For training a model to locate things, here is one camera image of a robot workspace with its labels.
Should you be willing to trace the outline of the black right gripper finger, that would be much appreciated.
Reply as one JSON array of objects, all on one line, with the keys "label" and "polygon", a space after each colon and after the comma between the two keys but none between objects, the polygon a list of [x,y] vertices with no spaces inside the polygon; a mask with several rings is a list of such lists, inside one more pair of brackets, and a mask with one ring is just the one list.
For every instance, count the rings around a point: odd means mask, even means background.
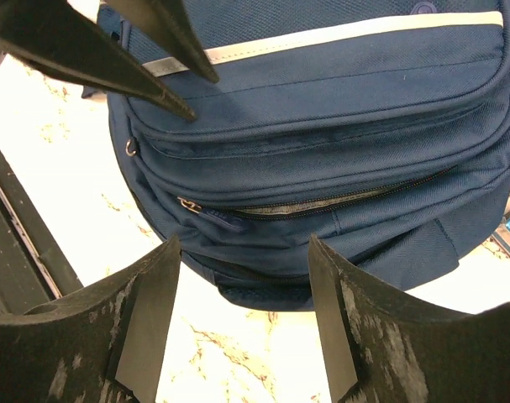
[{"label": "black right gripper finger", "polygon": [[192,29],[183,1],[110,0],[107,4],[189,70],[212,83],[219,81]]},{"label": "black right gripper finger", "polygon": [[308,268],[334,402],[510,402],[510,302],[479,314],[418,299],[311,238]]},{"label": "black right gripper finger", "polygon": [[153,402],[181,263],[172,237],[102,280],[0,315],[0,402]]},{"label": "black right gripper finger", "polygon": [[183,99],[66,1],[0,1],[0,50],[56,80],[196,118]]}]

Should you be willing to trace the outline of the navy blue student backpack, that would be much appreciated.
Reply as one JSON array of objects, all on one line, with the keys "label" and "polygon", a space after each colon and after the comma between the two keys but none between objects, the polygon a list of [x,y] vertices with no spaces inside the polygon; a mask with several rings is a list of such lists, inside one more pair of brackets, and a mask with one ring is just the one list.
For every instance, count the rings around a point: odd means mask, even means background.
[{"label": "navy blue student backpack", "polygon": [[309,311],[312,235],[410,290],[454,270],[510,193],[510,1],[189,1],[220,76],[101,4],[97,23],[195,110],[108,94],[119,169],[228,301]]}]

